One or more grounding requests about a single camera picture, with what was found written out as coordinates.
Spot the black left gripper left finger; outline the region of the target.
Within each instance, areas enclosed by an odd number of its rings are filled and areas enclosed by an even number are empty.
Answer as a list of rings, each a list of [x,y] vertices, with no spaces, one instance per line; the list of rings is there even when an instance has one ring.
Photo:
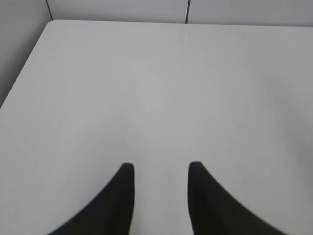
[[[123,163],[109,183],[52,235],[128,235],[134,211],[134,166]]]

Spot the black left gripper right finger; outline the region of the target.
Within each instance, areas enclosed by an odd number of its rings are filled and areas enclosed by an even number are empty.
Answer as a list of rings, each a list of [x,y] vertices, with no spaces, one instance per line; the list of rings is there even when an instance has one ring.
[[[282,235],[230,195],[201,162],[188,168],[188,210],[195,235]]]

